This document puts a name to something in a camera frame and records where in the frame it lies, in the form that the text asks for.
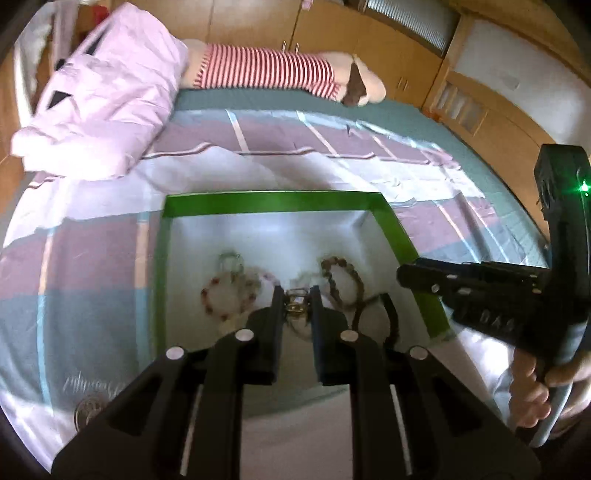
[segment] beaded bracelet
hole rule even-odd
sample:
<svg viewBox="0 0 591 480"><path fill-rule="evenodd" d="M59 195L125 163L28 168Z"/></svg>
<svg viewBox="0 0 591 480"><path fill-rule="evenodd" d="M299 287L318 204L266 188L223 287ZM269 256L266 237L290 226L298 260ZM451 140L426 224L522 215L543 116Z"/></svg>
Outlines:
<svg viewBox="0 0 591 480"><path fill-rule="evenodd" d="M250 310L255 303L261 289L261 279L268 281L274 287L280 285L275 276L266 271L256 271L254 273L236 273L233 271L224 271L217 277L213 277L208 285L201 290L201 303L205 307L205 313L213 317L219 318L225 322L234 315L242 315ZM237 312L219 312L214 309L211 304L209 294L212 288L215 288L220 283L228 282L236 285L238 290L238 297L241 298L240 306Z"/></svg>
<svg viewBox="0 0 591 480"><path fill-rule="evenodd" d="M336 287L336 282L332 276L332 272L330 271L330 269L335 266L344 269L355 282L357 294L353 303L345 304L343 299L340 297L339 289ZM361 280L361 277L359 276L359 273L357 273L355 267L352 264L348 263L344 258L341 257L329 257L320 262L320 268L322 269L322 276L329 282L330 296L333 297L339 308L342 310L348 310L357 307L363 302L365 286Z"/></svg>

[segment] finger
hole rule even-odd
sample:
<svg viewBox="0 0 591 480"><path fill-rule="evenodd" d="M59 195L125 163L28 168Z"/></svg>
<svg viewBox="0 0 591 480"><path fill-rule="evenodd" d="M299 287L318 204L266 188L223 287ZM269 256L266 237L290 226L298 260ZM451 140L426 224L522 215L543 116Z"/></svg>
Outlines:
<svg viewBox="0 0 591 480"><path fill-rule="evenodd" d="M513 380L509 386L512 398L526 402L544 403L548 400L549 390L544 384L536 382L534 376Z"/></svg>
<svg viewBox="0 0 591 480"><path fill-rule="evenodd" d="M590 377L591 352L581 351L569 363L551 369L546 374L544 382L549 387L561 387Z"/></svg>
<svg viewBox="0 0 591 480"><path fill-rule="evenodd" d="M538 420L543 420L550 415L550 404L534 404L516 399L509 401L511 420L514 425L524 428L532 428Z"/></svg>
<svg viewBox="0 0 591 480"><path fill-rule="evenodd" d="M513 378L529 377L535 370L535 357L523 350L515 349L513 362L511 363L511 373Z"/></svg>
<svg viewBox="0 0 591 480"><path fill-rule="evenodd" d="M570 393L569 400L562 413L560 419L565 420L578 415L591 404L591 379L578 382L573 385L573 390Z"/></svg>

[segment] window blind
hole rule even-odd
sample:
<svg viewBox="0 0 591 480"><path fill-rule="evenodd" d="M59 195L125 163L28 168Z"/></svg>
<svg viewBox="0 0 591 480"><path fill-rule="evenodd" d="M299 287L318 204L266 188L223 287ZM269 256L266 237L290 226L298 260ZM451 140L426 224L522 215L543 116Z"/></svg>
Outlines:
<svg viewBox="0 0 591 480"><path fill-rule="evenodd" d="M445 53L460 14L440 0L368 0L367 8L400 23Z"/></svg>

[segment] green border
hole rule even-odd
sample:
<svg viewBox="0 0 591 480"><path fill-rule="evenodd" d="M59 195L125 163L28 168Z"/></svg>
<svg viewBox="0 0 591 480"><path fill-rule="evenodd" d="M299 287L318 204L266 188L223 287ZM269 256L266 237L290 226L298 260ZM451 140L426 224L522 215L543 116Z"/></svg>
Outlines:
<svg viewBox="0 0 591 480"><path fill-rule="evenodd" d="M380 193L346 192L228 192L187 193L166 197L163 218L155 252L155 293L152 328L156 333L155 348L165 348L166 264L172 218L195 215L224 215L266 212L318 212L327 210L368 210L384 232L392 252L400 264L413 262L417 251ZM427 332L435 338L449 329L447 316L435 296L413 292Z"/></svg>

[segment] pink comforter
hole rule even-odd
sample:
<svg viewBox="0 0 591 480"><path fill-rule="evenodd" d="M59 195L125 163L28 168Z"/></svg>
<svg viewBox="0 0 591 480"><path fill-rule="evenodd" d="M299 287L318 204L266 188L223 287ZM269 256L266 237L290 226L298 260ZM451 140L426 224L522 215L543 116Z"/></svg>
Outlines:
<svg viewBox="0 0 591 480"><path fill-rule="evenodd" d="M126 175L167 122L186 63L187 47L162 23L122 5L52 75L32 123L12 137L12 155L28 171ZM48 109L56 90L71 96Z"/></svg>

